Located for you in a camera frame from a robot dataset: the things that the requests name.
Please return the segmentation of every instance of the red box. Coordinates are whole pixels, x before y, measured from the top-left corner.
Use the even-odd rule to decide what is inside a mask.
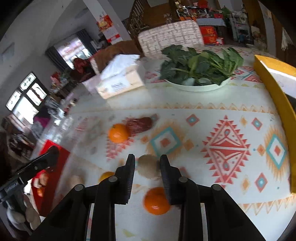
[[[213,26],[199,26],[202,35],[215,34],[215,29]]]
[[[37,173],[37,175],[32,179],[31,187],[32,192],[34,196],[34,200],[36,203],[36,207],[38,209],[39,215],[46,217],[52,210],[52,201],[54,199],[54,193],[57,187],[57,184],[59,182],[59,178],[62,174],[64,165],[66,163],[66,160],[68,159],[68,156],[70,155],[70,152],[61,147],[60,145],[55,144],[54,142],[47,140],[43,146],[43,149],[40,152],[40,155],[47,152],[47,150],[51,146],[56,146],[59,149],[59,158],[57,161],[56,166],[54,167],[54,170],[50,173],[48,173],[49,178],[47,185],[44,189],[43,197],[38,196],[37,194],[37,188],[33,186],[34,179],[39,178],[41,173],[44,173],[45,170],[40,171]]]
[[[215,34],[206,34],[202,36],[204,39],[204,44],[211,44],[216,42],[216,35]]]
[[[199,8],[207,8],[207,1],[206,0],[199,0],[198,6],[199,6]]]
[[[214,18],[223,18],[223,14],[221,14],[221,13],[214,13]]]

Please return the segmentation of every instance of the tissue box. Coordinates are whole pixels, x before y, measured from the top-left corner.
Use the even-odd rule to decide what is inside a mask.
[[[140,61],[136,61],[135,65],[125,68],[125,72],[112,76],[96,87],[98,93],[103,99],[133,90],[144,86],[145,68]]]

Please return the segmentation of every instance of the window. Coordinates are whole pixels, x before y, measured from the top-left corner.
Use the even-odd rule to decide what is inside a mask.
[[[58,47],[57,51],[72,69],[74,69],[73,60],[75,58],[88,59],[91,57],[90,52],[77,37]]]
[[[48,94],[40,80],[30,73],[15,90],[6,107],[25,125],[33,124],[43,100]]]

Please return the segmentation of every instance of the white tissue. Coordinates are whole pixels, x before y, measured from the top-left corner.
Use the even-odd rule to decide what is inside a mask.
[[[102,71],[101,79],[107,79],[112,76],[118,75],[140,58],[137,54],[119,54],[116,55],[107,67]]]

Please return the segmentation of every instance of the curtain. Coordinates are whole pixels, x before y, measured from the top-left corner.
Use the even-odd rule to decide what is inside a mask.
[[[68,68],[66,61],[62,58],[54,46],[49,47],[45,51],[45,55],[61,72],[64,72],[64,70]]]
[[[83,45],[87,48],[87,50],[91,53],[91,55],[96,53],[96,50],[91,44],[92,39],[85,29],[78,31],[76,35],[80,39],[80,41],[83,43]]]

